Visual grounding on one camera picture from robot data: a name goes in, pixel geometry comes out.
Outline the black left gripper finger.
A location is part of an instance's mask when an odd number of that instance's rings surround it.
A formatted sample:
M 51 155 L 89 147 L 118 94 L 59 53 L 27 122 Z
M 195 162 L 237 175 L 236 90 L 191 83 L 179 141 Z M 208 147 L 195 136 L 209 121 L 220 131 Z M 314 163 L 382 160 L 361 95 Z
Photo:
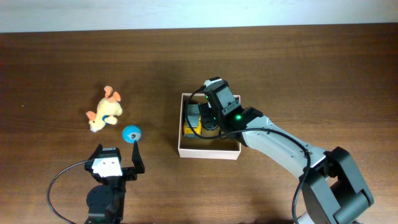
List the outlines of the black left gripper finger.
M 143 174 L 145 172 L 145 166 L 139 152 L 137 141 L 135 141 L 133 145 L 132 163 L 134 164 L 134 168 L 137 174 Z
M 89 160 L 93 160 L 96 159 L 99 155 L 101 150 L 103 149 L 103 145 L 102 144 L 98 144 L 97 148 L 95 149 L 95 151 L 92 153 L 92 155 L 89 157 Z

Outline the yellow grey toy dump truck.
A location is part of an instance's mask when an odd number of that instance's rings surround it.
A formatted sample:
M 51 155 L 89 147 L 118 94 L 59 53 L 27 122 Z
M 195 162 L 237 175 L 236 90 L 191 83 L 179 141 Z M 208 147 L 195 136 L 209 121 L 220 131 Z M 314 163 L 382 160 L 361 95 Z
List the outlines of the yellow grey toy dump truck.
M 198 104 L 189 104 L 186 114 L 187 114 L 187 118 L 191 124 L 191 127 L 194 129 L 194 131 L 198 135 L 201 135 L 202 123 L 201 123 L 201 115 L 200 115 L 199 105 Z M 192 131 L 192 129 L 189 127 L 189 125 L 187 124 L 186 121 L 183 124 L 183 136 L 187 137 L 187 138 L 196 138 L 197 137 L 195 135 L 195 133 Z

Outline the black round toy wheel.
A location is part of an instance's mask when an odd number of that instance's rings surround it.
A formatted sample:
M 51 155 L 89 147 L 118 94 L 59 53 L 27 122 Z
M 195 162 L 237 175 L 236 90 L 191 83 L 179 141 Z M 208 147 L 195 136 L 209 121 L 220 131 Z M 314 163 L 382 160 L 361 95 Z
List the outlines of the black round toy wheel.
M 203 118 L 202 126 L 206 130 L 211 131 L 211 130 L 216 129 L 218 127 L 218 124 L 217 124 L 216 119 L 214 117 L 207 116 L 207 117 Z

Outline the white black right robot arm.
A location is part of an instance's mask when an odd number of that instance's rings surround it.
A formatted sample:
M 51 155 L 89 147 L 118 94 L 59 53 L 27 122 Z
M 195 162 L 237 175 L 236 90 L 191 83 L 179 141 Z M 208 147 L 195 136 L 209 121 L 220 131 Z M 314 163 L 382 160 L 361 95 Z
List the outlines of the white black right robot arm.
M 218 77 L 200 87 L 221 136 L 255 149 L 289 171 L 299 183 L 292 201 L 294 223 L 353 223 L 374 197 L 351 154 L 327 151 L 275 125 L 261 111 L 243 108 Z

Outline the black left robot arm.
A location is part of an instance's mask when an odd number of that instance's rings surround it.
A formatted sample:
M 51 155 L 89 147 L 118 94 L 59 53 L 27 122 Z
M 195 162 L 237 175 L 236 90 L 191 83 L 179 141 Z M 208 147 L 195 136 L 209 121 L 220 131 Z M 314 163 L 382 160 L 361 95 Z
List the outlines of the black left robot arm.
M 139 174 L 145 172 L 137 142 L 133 144 L 131 160 L 132 167 L 123 167 L 119 148 L 105 148 L 99 144 L 85 162 L 85 170 L 99 183 L 86 197 L 88 206 L 86 223 L 121 223 L 126 182 L 136 180 Z

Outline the pink open cardboard box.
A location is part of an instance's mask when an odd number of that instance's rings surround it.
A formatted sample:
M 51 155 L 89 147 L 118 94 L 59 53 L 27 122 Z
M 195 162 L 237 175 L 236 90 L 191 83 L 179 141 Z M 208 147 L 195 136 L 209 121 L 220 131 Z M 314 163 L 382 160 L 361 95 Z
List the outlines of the pink open cardboard box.
M 190 93 L 182 93 L 180 104 L 180 123 L 178 131 L 178 153 L 182 158 L 196 159 L 227 159 L 237 160 L 242 145 L 229 139 L 200 139 L 185 137 L 184 134 L 184 108 Z

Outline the yellow plush bunny toy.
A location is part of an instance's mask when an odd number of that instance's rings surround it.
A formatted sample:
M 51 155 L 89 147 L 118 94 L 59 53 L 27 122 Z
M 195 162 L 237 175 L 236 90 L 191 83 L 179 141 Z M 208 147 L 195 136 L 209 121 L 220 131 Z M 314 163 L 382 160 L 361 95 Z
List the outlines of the yellow plush bunny toy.
M 91 132 L 96 133 L 107 125 L 117 124 L 117 116 L 121 116 L 123 113 L 120 101 L 121 96 L 118 92 L 113 91 L 109 85 L 104 87 L 104 97 L 99 101 L 96 112 L 86 112 Z

